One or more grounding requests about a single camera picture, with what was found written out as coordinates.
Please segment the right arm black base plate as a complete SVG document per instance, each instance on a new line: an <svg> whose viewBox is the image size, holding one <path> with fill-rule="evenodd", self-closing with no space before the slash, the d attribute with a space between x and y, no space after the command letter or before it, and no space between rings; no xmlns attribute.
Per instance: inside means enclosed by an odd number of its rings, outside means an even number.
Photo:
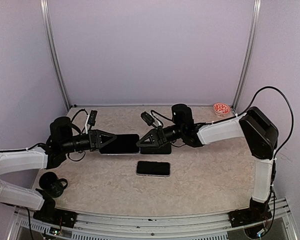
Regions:
<svg viewBox="0 0 300 240"><path fill-rule="evenodd" d="M228 213L230 224L232 228L250 225L258 222L265 221L272 218L272 213L269 207L266 208L264 213L258 210L251 210L250 208L236 209Z"/></svg>

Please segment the black phone with purple edge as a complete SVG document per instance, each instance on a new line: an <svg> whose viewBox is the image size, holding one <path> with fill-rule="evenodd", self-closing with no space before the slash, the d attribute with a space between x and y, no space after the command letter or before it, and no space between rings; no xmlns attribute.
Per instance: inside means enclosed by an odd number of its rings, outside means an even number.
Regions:
<svg viewBox="0 0 300 240"><path fill-rule="evenodd" d="M118 134L116 140L101 148L99 153L102 155L139 154L140 148L137 146L139 140L138 134Z"/></svg>

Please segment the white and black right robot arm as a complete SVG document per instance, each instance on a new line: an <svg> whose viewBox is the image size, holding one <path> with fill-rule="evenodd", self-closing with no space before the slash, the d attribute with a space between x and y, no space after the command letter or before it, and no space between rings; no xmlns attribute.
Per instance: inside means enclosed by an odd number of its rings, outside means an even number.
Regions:
<svg viewBox="0 0 300 240"><path fill-rule="evenodd" d="M136 145L146 149L160 149L179 139L189 147L200 148L213 143L233 143L239 139L245 144L255 161L252 196L246 210L246 218L256 222L268 210L276 175L276 152L279 131L257 107L216 122L194 122L192 109L185 104L171 108L173 123L170 126L154 125L158 112L143 112L141 118L153 128Z"/></svg>

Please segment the black smartphone with teal edge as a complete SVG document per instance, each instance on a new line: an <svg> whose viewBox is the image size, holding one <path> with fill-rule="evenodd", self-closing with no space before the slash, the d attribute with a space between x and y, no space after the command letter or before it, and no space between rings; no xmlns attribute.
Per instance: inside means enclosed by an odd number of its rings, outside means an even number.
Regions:
<svg viewBox="0 0 300 240"><path fill-rule="evenodd" d="M170 143L167 143L159 148L141 147L140 153L142 155L169 155L172 153L172 145Z"/></svg>

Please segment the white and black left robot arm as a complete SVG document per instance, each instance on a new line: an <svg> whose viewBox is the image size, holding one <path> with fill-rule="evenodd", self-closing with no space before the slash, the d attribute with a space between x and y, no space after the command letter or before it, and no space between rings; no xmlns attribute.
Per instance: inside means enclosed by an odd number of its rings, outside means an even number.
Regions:
<svg viewBox="0 0 300 240"><path fill-rule="evenodd" d="M45 143L24 149L0 150L0 176L26 170L57 168L75 152L98 151L117 139L115 134L99 129L81 133L67 116L58 117L49 126L50 136ZM0 203L39 211L53 223L60 218L54 200L41 190L24 188L0 179Z"/></svg>

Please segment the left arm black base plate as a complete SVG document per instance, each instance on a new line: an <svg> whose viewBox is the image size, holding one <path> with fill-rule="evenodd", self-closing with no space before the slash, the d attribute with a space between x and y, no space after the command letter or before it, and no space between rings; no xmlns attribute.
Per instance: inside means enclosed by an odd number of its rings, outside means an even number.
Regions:
<svg viewBox="0 0 300 240"><path fill-rule="evenodd" d="M33 213L33 218L44 223L74 228L76 223L78 214L74 211L63 210L59 208L55 208L52 212L43 212L43 211L35 211Z"/></svg>

